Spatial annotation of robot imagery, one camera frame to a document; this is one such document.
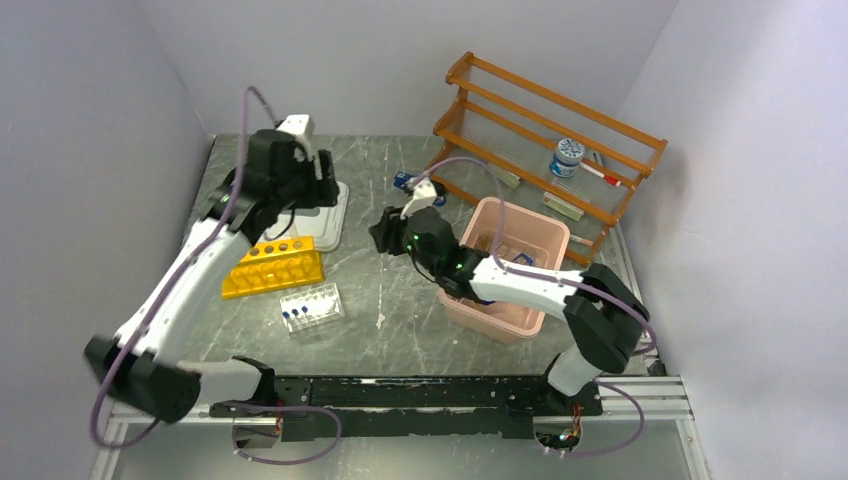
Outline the white plastic lid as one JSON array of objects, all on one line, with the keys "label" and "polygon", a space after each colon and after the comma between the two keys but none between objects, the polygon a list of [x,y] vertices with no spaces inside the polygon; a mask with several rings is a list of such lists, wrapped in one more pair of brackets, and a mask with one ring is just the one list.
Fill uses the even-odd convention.
[{"label": "white plastic lid", "polygon": [[337,185],[339,195],[335,206],[281,211],[276,223],[260,236],[260,241],[311,237],[316,251],[326,253],[335,250],[341,241],[350,193],[347,184],[338,181]]}]

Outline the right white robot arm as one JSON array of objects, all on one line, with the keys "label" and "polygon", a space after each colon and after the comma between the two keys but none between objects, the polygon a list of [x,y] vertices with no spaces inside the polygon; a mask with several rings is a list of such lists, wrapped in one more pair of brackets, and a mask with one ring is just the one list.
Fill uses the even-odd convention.
[{"label": "right white robot arm", "polygon": [[647,309],[603,264],[556,271],[507,262],[460,244],[433,207],[410,216],[387,207],[368,233],[378,253],[409,257],[453,298],[517,305],[564,321],[574,344],[554,358],[539,389],[550,413],[565,413],[599,375],[624,372],[650,329]]}]

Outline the blue safety glasses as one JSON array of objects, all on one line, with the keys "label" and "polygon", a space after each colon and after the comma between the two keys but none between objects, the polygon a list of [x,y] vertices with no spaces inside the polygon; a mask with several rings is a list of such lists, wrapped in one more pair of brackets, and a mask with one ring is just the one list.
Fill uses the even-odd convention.
[{"label": "blue safety glasses", "polygon": [[512,259],[513,263],[525,266],[535,266],[536,265],[536,252],[534,250],[530,251],[520,251],[515,255]]}]

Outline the yellow test tube rack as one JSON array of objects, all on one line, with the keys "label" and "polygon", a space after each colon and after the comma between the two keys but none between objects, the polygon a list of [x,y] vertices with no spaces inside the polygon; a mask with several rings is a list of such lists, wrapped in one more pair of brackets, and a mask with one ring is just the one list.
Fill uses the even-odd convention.
[{"label": "yellow test tube rack", "polygon": [[224,278],[221,298],[231,300],[324,280],[322,254],[312,237],[258,243]]}]

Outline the yellow rubber tubing with clamps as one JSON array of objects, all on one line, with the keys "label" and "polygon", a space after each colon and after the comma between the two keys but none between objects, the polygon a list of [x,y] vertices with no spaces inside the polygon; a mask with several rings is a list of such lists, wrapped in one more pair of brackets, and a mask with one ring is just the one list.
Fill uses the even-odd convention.
[{"label": "yellow rubber tubing with clamps", "polygon": [[495,242],[494,237],[488,234],[479,235],[474,242],[474,248],[489,253],[494,251],[495,255],[502,260],[512,262],[525,260],[523,251],[513,248],[511,244],[506,241]]}]

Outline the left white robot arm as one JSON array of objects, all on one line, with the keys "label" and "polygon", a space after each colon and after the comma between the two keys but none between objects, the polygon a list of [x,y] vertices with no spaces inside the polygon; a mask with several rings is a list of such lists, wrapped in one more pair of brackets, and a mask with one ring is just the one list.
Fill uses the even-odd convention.
[{"label": "left white robot arm", "polygon": [[100,383],[90,425],[106,399],[175,423],[195,406],[236,401],[261,416],[277,400],[274,372],[234,357],[180,361],[183,344],[207,303],[262,234],[288,209],[335,205],[331,153],[307,140],[262,129],[240,144],[236,166],[210,192],[183,250],[136,313],[112,336],[93,336],[84,357]]}]

